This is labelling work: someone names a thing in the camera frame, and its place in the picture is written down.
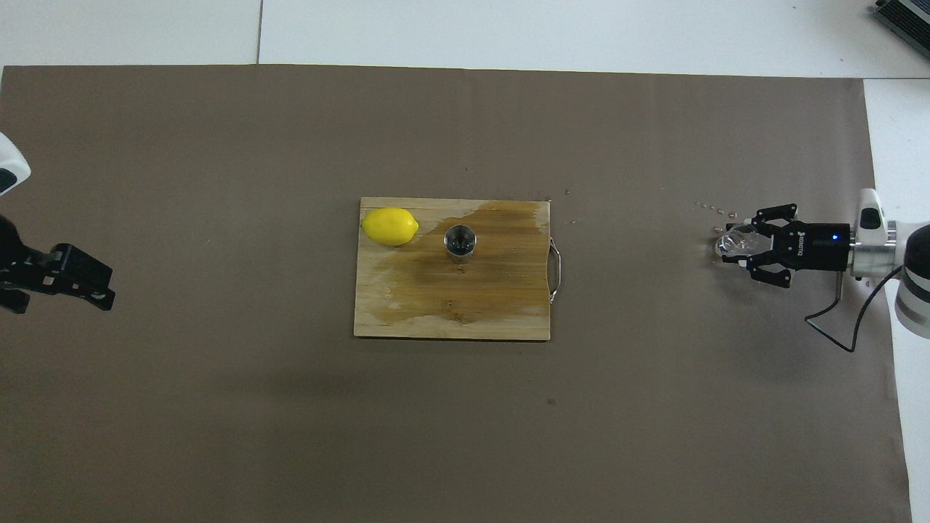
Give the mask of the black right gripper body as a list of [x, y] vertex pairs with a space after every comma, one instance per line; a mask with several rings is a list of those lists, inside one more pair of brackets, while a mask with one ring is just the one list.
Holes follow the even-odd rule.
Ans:
[[776, 232], [777, 263], [790, 270], [844, 272], [851, 239], [848, 223], [788, 222]]

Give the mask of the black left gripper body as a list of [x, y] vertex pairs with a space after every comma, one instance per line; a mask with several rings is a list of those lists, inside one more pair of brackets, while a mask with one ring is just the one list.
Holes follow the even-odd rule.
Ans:
[[2, 289], [37, 291], [44, 280], [44, 253], [21, 241], [13, 222], [1, 216], [1, 285]]

